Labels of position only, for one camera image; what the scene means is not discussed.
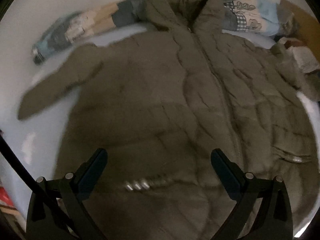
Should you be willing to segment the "olive green puffer jacket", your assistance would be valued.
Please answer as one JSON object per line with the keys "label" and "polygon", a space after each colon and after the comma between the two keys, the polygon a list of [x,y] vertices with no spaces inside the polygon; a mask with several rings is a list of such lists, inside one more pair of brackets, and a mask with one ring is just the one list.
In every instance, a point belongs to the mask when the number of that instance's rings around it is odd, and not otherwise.
{"label": "olive green puffer jacket", "polygon": [[280,47],[222,32],[222,0],[146,0],[155,30],[84,44],[23,97],[18,119],[74,87],[55,178],[97,148],[108,165],[86,207],[108,239],[210,239],[230,214],[210,163],[219,148],[244,171],[281,176],[298,226],[319,192],[315,134],[297,91],[318,97]]}

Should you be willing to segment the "red item beside bed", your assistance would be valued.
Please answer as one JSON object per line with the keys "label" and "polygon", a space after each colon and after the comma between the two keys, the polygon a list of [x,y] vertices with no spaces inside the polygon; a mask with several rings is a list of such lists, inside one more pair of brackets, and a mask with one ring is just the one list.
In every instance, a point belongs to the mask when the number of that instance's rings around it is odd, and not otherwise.
{"label": "red item beside bed", "polygon": [[14,207],[12,200],[10,199],[6,190],[2,186],[0,187],[0,201],[1,201],[1,205]]}

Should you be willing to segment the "starry navy printed pillow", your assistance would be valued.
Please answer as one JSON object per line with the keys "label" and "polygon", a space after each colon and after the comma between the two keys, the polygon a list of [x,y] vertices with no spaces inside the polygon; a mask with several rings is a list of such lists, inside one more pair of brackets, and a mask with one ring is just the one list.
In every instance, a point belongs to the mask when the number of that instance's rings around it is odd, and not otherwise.
{"label": "starry navy printed pillow", "polygon": [[303,41],[291,37],[282,37],[278,44],[283,45],[286,52],[295,59],[301,72],[304,74],[319,72],[318,60]]}

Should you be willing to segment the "patchwork cartoon rolled blanket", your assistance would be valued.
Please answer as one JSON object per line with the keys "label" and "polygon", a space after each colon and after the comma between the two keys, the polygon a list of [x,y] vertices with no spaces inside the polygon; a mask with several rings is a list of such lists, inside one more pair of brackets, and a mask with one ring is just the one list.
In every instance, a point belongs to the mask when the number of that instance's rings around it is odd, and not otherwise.
{"label": "patchwork cartoon rolled blanket", "polygon": [[[294,13],[271,0],[223,0],[228,31],[288,37],[298,30]],[[41,65],[75,42],[114,28],[145,22],[146,0],[123,0],[58,18],[32,47],[33,62]]]}

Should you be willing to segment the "wooden headboard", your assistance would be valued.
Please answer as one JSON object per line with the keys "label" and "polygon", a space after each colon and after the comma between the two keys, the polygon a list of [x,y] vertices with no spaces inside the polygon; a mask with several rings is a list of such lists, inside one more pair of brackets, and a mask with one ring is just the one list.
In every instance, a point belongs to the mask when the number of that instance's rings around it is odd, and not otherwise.
{"label": "wooden headboard", "polygon": [[302,41],[313,52],[319,61],[319,42],[320,42],[320,25],[319,22],[299,6],[287,1],[281,0],[280,4],[289,9],[294,14],[297,28],[289,37]]}

